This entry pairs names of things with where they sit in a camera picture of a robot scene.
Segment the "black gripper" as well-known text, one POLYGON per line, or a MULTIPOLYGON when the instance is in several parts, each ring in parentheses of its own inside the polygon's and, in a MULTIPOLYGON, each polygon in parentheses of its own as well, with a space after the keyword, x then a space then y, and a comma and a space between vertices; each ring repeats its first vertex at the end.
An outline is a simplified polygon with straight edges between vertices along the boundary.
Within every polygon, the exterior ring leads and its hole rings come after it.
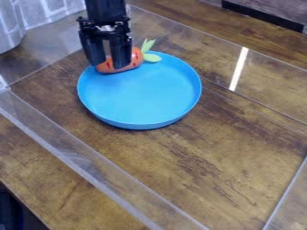
POLYGON ((78 38, 89 63, 105 61, 102 41, 109 40, 112 66, 124 68, 130 63, 132 38, 124 0, 85 0, 88 17, 78 17, 78 38))

